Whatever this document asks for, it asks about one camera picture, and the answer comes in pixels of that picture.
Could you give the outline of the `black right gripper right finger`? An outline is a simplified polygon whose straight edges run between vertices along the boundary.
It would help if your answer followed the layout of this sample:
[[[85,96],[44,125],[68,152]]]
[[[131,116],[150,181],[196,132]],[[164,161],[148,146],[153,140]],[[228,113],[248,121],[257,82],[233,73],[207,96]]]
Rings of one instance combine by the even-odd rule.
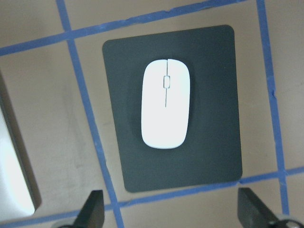
[[[250,188],[239,188],[237,200],[237,217],[243,228],[288,227],[288,220],[279,220]]]

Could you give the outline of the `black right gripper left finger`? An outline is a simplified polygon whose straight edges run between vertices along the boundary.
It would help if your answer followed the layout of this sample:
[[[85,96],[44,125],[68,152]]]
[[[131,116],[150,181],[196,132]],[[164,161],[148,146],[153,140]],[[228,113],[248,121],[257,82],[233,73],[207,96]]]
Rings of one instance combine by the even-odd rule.
[[[105,206],[102,190],[93,190],[88,196],[77,218],[74,228],[102,228],[105,222]]]

